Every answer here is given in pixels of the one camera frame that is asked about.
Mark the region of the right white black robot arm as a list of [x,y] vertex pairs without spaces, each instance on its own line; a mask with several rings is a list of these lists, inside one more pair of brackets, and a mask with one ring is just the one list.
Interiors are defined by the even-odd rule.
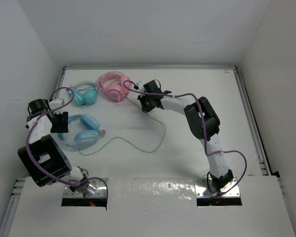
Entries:
[[190,93],[173,95],[171,91],[162,91],[154,80],[147,83],[141,81],[135,84],[134,89],[140,94],[138,100],[143,112],[160,108],[185,116],[191,133],[203,145],[215,192],[220,192],[233,180],[220,144],[220,119],[206,97],[197,98]]

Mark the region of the pink headphones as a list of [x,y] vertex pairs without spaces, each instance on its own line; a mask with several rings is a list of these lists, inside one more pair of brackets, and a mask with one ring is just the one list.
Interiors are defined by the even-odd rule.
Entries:
[[113,102],[121,102],[129,94],[129,77],[121,72],[108,72],[100,76],[97,80],[98,89]]

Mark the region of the light blue headphones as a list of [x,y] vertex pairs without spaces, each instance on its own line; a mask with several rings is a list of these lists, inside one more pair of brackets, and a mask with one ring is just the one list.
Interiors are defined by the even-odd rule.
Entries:
[[58,133],[58,139],[62,144],[70,149],[86,149],[97,143],[99,139],[106,135],[105,130],[100,129],[100,123],[90,114],[79,114],[68,117],[68,124],[78,120],[86,130],[80,131],[72,142],[65,140],[64,133]]

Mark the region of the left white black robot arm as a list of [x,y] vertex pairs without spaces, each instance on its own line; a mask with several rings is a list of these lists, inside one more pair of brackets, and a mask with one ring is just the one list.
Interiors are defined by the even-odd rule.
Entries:
[[51,135],[69,131],[69,114],[62,111],[64,106],[63,99],[36,99],[30,102],[26,124],[29,133],[25,146],[19,148],[17,153],[38,186],[61,182],[74,192],[81,192],[87,186],[85,170],[71,166]]

